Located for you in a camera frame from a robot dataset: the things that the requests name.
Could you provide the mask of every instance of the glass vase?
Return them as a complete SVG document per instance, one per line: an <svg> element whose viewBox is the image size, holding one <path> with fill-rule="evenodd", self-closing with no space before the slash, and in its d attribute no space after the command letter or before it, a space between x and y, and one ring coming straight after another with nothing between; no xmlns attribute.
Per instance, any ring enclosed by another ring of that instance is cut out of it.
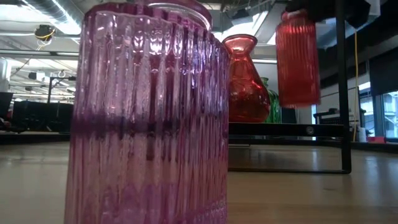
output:
<svg viewBox="0 0 398 224"><path fill-rule="evenodd" d="M270 110L269 95L250 57L257 39L237 34L227 37L223 43L231 57L229 122L264 122Z"/></svg>
<svg viewBox="0 0 398 224"><path fill-rule="evenodd" d="M268 90L269 101L271 103L269 116L266 119L265 123L280 124L281 120L280 120L279 96L274 90L270 90L268 88L268 78L261 77L261 81Z"/></svg>
<svg viewBox="0 0 398 224"><path fill-rule="evenodd" d="M279 101L297 108L320 103L315 23L304 10L283 13L276 29Z"/></svg>
<svg viewBox="0 0 398 224"><path fill-rule="evenodd" d="M226 223L228 52L155 6L85 16L65 224Z"/></svg>

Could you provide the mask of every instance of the ceiling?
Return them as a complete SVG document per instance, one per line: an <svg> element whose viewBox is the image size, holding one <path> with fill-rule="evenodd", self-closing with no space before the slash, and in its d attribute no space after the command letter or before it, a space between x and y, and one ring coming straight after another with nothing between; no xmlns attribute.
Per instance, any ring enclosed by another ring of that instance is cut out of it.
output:
<svg viewBox="0 0 398 224"><path fill-rule="evenodd" d="M21 0L7 0L5 2L20 1ZM111 2L125 1L129 0L112 0ZM226 32L229 34L232 34L233 32L247 32L249 34L255 35L258 39L258 45L252 52L252 58L275 60L275 29L280 22L280 15L285 8L286 1L277 1L273 5L271 5L271 1L267 1L266 4L264 1L265 0L202 0L201 2L207 9L210 10L211 15L213 16L213 27L215 28L215 32L227 30ZM96 4L110 1L72 0L72 2L78 10L84 13ZM228 30L232 26L230 17L233 16L238 9L244 9L248 6L250 6L248 12L251 16L253 16L253 18L255 18L255 22L251 24L252 29L245 31L242 31L240 28L234 31L232 31L232 29ZM0 49L37 50L40 48L40 51L44 52L78 52L79 41L76 36L74 36L74 38L65 38L64 35L58 35L57 33L47 45L44 45L43 42L38 41L34 35L32 35L32 33L41 24L52 26L52 23L47 16L37 13L27 6L3 4L0 2ZM330 32L333 32L334 26L335 24L333 21L317 24L318 39L322 39L322 37L325 39L327 35L330 35ZM333 41L335 41L333 38L330 40L328 39L328 44L330 46L333 46ZM23 100L30 99L46 101L47 97L45 97L44 94L48 93L49 76L58 76L58 73L61 71L64 71L67 77L75 76L76 74L77 60L73 57L70 60L65 60L65 58L58 59L57 57L47 57L45 59L34 57L30 59L29 57L23 55L14 57L8 55L6 58L12 64L13 75L10 81L10 90L16 94L25 94L21 95L20 97L20 99ZM47 78L43 80L31 80L28 78L29 72L37 71L45 72ZM70 100L71 97L73 98L73 93L71 93L70 90L67 90L66 85L73 87L75 86L75 82L68 80L63 80L62 82L64 85L57 84L57 87L53 89L52 93L56 96L53 98L54 101L64 101ZM25 86L23 85L32 85L33 90L26 90Z"/></svg>

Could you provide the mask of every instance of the ceiling pipe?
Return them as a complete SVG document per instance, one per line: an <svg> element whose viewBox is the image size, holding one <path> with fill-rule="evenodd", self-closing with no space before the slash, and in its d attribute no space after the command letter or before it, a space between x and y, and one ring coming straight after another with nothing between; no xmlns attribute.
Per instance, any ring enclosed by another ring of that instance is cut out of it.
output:
<svg viewBox="0 0 398 224"><path fill-rule="evenodd" d="M13 86L13 87L39 87L39 88L48 88L50 85L48 84L14 84L14 83L10 83L9 86ZM63 85L57 85L57 86L53 86L54 88L73 88L74 86L63 86Z"/></svg>
<svg viewBox="0 0 398 224"><path fill-rule="evenodd" d="M15 93L14 96L38 96L38 97L48 97L48 94L46 93ZM64 97L69 97L69 98L74 98L74 95L63 95L63 94L54 94L51 95L51 97L57 97L57 98L64 98Z"/></svg>
<svg viewBox="0 0 398 224"><path fill-rule="evenodd" d="M30 35L35 35L35 34L31 31L0 30L0 36L26 37ZM80 39L80 34L64 34L61 32L56 32L54 36L58 38Z"/></svg>
<svg viewBox="0 0 398 224"><path fill-rule="evenodd" d="M24 3L21 0L1 0L0 4L2 4L2 5L15 5L15 6L24 5Z"/></svg>
<svg viewBox="0 0 398 224"><path fill-rule="evenodd" d="M79 52L49 52L49 51L43 51L43 50L0 49L0 56L9 57L9 58L78 60Z"/></svg>
<svg viewBox="0 0 398 224"><path fill-rule="evenodd" d="M31 9L48 17L64 34L81 32L83 13L71 0L22 0Z"/></svg>

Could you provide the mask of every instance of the black shelf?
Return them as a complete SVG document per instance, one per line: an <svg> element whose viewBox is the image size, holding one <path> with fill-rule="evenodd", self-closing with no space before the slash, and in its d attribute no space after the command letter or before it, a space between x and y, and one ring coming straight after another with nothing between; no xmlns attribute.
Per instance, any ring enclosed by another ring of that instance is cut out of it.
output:
<svg viewBox="0 0 398 224"><path fill-rule="evenodd" d="M70 141L70 134L42 133L42 134L16 134L1 133L0 145L8 144L35 144L46 142L67 142Z"/></svg>
<svg viewBox="0 0 398 224"><path fill-rule="evenodd" d="M229 168L233 172L288 172L305 174L349 174L351 173L351 137L349 133L348 87L346 74L345 50L345 9L344 0L336 0L336 30L338 54L338 86L340 101L339 124L245 124L230 123L229 134L250 136L312 136L336 137L331 145L340 146L340 170L301 170L301 169L262 169L262 168ZM282 139L230 139L230 144L270 144L284 142L286 145L322 146L324 141L297 141Z"/></svg>

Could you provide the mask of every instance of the vase rim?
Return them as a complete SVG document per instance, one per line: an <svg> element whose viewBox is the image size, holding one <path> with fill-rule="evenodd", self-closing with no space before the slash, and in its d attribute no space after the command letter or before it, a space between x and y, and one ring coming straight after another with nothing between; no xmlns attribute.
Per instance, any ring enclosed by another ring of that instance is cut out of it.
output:
<svg viewBox="0 0 398 224"><path fill-rule="evenodd" d="M228 36L227 38L225 38L223 40L223 44L225 44L225 42L227 42L229 40L233 40L235 38L240 38L240 37L249 38L249 39L253 40L254 41L254 45L256 45L257 41L258 41L255 36L250 35L250 34L234 34L234 35L231 35L231 36Z"/></svg>
<svg viewBox="0 0 398 224"><path fill-rule="evenodd" d="M198 18L208 31L213 28L213 19L208 9L196 0L146 0L146 5L160 9L187 11Z"/></svg>
<svg viewBox="0 0 398 224"><path fill-rule="evenodd" d="M286 12L284 11L281 15L280 18L282 19L282 21L286 21L288 19L293 19L293 18L297 18L297 17L307 17L308 16L308 12L305 9L300 9L294 12Z"/></svg>

